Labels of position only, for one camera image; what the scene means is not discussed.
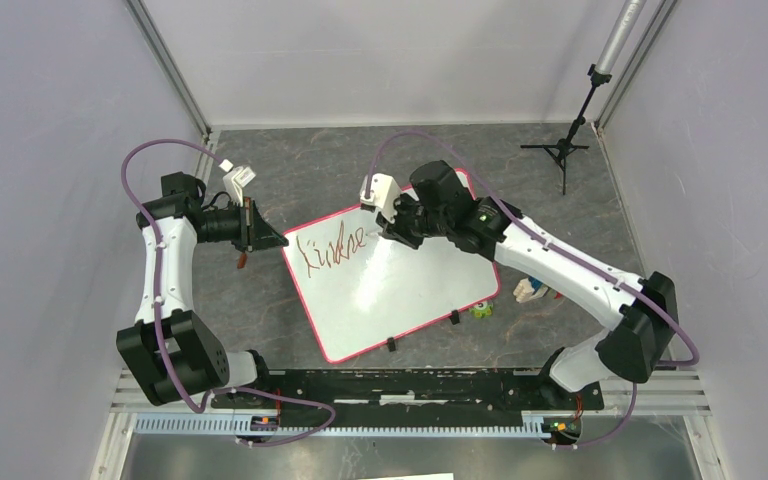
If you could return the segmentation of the whiteboard with pink frame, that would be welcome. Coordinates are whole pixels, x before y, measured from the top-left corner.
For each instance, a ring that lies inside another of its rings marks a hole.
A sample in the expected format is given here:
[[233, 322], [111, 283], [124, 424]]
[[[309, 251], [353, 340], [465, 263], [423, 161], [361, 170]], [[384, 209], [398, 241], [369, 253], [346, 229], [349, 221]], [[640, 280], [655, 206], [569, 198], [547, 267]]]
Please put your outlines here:
[[282, 255], [325, 360], [338, 364], [495, 297], [496, 266], [429, 238], [418, 250], [355, 205], [287, 230]]

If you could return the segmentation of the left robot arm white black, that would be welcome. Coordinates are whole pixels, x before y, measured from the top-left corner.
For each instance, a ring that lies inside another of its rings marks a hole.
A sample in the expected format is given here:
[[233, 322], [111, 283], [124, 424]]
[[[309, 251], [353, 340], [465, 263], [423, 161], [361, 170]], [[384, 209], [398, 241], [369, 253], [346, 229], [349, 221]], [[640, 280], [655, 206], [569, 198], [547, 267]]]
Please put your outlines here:
[[228, 242], [247, 255], [289, 244], [249, 197], [224, 208], [206, 205], [205, 183], [183, 172], [163, 176], [161, 188], [136, 217], [146, 247], [144, 290], [133, 326], [116, 336], [120, 356], [155, 406], [222, 388], [231, 378], [221, 341], [194, 311], [196, 246]]

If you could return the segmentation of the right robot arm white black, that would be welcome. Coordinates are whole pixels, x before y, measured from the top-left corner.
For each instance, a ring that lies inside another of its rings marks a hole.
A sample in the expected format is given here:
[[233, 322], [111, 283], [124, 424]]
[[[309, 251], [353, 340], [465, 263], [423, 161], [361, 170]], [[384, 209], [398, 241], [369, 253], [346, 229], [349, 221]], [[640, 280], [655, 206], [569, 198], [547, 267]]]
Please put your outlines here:
[[445, 238], [457, 249], [536, 278], [573, 301], [601, 325], [600, 333], [563, 348], [537, 382], [540, 400], [562, 408], [585, 386], [615, 375], [647, 382], [675, 335], [674, 281], [615, 269], [541, 230], [512, 205], [476, 197], [444, 161], [417, 168], [412, 193], [393, 177], [374, 174], [360, 191], [363, 209], [377, 214], [388, 240], [418, 249]]

